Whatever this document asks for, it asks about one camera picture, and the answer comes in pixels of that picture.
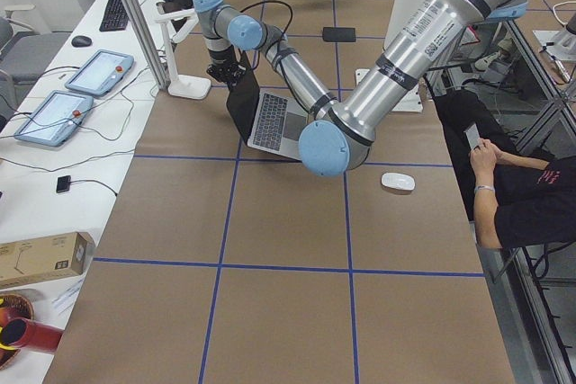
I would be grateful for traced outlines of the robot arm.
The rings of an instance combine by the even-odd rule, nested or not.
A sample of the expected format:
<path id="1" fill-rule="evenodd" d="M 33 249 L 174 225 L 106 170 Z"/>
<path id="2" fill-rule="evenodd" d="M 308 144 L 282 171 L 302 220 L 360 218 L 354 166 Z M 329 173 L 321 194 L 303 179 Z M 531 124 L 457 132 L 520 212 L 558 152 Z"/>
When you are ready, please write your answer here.
<path id="1" fill-rule="evenodd" d="M 209 74 L 233 86 L 247 73 L 237 49 L 262 53 L 294 97 L 274 112 L 312 121 L 276 154 L 300 160 L 314 174 L 334 176 L 360 166 L 382 119 L 412 90 L 464 30 L 476 23 L 522 15 L 527 0 L 424 0 L 343 102 L 337 101 L 273 25 L 224 0 L 193 0 L 211 58 Z"/>

